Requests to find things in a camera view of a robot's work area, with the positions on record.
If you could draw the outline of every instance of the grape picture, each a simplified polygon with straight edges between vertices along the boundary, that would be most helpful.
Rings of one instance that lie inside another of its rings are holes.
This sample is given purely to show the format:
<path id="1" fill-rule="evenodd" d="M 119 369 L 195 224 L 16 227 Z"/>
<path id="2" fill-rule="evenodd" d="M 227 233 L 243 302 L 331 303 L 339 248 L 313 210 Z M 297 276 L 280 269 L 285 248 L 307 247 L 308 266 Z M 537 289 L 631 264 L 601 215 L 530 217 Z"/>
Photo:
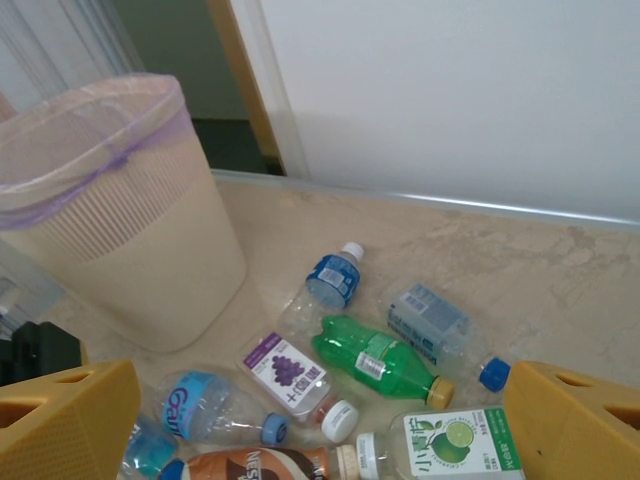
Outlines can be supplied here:
<path id="1" fill-rule="evenodd" d="M 276 373 L 276 383 L 283 387 L 290 387 L 293 385 L 293 380 L 304 373 L 304 368 L 299 362 L 293 362 L 285 356 L 276 355 L 271 360 L 273 362 L 271 368 Z"/>

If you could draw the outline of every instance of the blue bottle cap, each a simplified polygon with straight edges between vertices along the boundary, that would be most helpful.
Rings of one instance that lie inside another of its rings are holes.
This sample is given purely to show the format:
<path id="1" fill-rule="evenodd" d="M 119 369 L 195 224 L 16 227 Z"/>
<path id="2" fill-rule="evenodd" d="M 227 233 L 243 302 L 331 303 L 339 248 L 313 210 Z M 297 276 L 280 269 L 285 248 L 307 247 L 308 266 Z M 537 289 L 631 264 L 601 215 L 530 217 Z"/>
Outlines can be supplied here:
<path id="1" fill-rule="evenodd" d="M 493 357 L 480 373 L 478 380 L 487 390 L 497 393 L 506 385 L 510 371 L 511 367 L 507 362 Z"/>
<path id="2" fill-rule="evenodd" d="M 158 480 L 181 480 L 182 470 L 184 470 L 184 462 L 182 460 L 174 460 L 162 469 Z"/>
<path id="3" fill-rule="evenodd" d="M 287 417 L 270 413 L 262 424 L 260 441 L 265 445 L 282 445 L 287 437 L 288 426 L 289 419 Z"/>

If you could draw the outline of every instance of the white bottle cap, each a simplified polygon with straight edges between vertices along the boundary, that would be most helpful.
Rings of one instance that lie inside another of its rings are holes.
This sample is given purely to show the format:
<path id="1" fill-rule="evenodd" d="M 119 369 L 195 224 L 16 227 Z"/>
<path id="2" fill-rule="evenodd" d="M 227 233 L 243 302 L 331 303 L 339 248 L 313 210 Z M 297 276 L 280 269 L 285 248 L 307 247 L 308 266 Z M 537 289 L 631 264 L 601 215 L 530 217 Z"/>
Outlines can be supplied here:
<path id="1" fill-rule="evenodd" d="M 356 428 L 360 414 L 346 400 L 340 400 L 327 412 L 320 429 L 334 443 L 343 442 Z"/>
<path id="2" fill-rule="evenodd" d="M 375 434 L 361 433 L 356 440 L 358 468 L 362 480 L 380 480 L 378 459 L 376 458 Z"/>
<path id="3" fill-rule="evenodd" d="M 338 468 L 340 469 L 340 480 L 360 480 L 358 469 L 358 456 L 353 445 L 343 445 L 336 448 L 338 453 Z"/>
<path id="4" fill-rule="evenodd" d="M 358 260 L 358 262 L 361 262 L 362 257 L 364 256 L 364 248 L 362 248 L 359 243 L 355 242 L 349 242 L 345 244 L 345 246 L 342 247 L 341 251 L 350 253 L 351 255 L 356 257 L 356 260 Z"/>

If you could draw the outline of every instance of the green plastic bottle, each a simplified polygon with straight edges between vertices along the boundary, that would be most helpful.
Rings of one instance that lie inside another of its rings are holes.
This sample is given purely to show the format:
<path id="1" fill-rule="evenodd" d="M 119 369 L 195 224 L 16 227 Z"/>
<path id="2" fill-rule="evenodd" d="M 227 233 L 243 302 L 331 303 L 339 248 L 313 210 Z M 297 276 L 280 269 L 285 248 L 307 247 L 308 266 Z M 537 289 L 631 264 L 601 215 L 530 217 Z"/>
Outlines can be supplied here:
<path id="1" fill-rule="evenodd" d="M 453 396 L 453 384 L 431 375 L 413 348 L 347 315 L 323 318 L 311 344 L 322 360 L 382 395 L 419 398 L 439 409 Z"/>

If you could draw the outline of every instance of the brown label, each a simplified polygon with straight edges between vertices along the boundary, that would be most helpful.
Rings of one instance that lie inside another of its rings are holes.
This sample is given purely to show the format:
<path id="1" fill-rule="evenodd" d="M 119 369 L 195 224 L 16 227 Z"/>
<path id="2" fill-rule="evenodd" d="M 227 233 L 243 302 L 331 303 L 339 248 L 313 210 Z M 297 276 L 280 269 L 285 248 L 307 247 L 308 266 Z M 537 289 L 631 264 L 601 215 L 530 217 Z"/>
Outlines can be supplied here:
<path id="1" fill-rule="evenodd" d="M 189 460 L 191 480 L 329 480 L 325 448 L 255 447 L 212 452 Z"/>

